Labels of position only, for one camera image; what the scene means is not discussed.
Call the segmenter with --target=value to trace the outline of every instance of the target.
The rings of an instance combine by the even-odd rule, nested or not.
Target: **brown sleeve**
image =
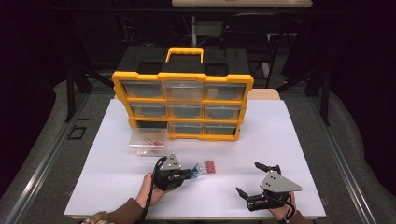
[[[289,224],[312,224],[311,220],[305,219],[303,215],[301,215],[300,211],[297,210],[294,216],[289,219]]]
[[[143,213],[143,208],[130,198],[125,204],[114,212],[108,214],[108,219],[117,224],[134,224]]]

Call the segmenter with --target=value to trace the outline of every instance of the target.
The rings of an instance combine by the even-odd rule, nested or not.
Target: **yellow handle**
[[[172,54],[199,54],[201,55],[201,63],[204,62],[204,49],[202,48],[169,48],[168,55],[166,55],[167,63],[169,63]]]

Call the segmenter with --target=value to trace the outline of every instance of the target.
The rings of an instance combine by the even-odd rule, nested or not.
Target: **white table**
[[[135,197],[155,157],[140,157],[129,149],[132,131],[123,104],[112,100],[92,144],[73,195],[64,214],[89,217],[102,210],[113,211]],[[280,165],[282,175],[303,187],[296,192],[298,209],[308,218],[325,217],[318,191],[306,164],[285,103],[281,100],[249,100],[240,139],[236,142],[171,140],[182,169],[212,160],[214,175],[186,180],[156,205],[147,219],[264,219],[267,210],[249,212],[235,190],[249,195],[262,192],[266,173],[254,162]]]

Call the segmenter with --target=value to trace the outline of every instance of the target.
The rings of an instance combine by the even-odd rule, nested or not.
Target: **small red object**
[[[206,170],[208,174],[214,174],[216,172],[215,163],[213,161],[207,161]]]
[[[154,144],[154,146],[162,146],[163,144],[160,142],[160,141],[158,141],[158,140],[155,140],[154,142],[153,142],[153,144]]]

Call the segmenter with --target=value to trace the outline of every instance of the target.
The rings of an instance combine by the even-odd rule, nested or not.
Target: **drawer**
[[[205,134],[234,135],[236,124],[206,123]]]
[[[171,119],[201,119],[201,104],[166,104]]]
[[[241,101],[244,96],[245,87],[245,83],[208,82],[205,84],[205,99]]]
[[[201,134],[202,123],[169,122],[171,133]]]
[[[139,156],[167,156],[168,138],[167,129],[136,128],[129,148]]]
[[[165,81],[163,82],[167,101],[202,101],[203,83],[197,81]]]
[[[238,120],[240,105],[205,105],[205,119]]]
[[[165,104],[130,103],[136,118],[166,118]]]
[[[128,97],[163,98],[160,81],[122,81]]]

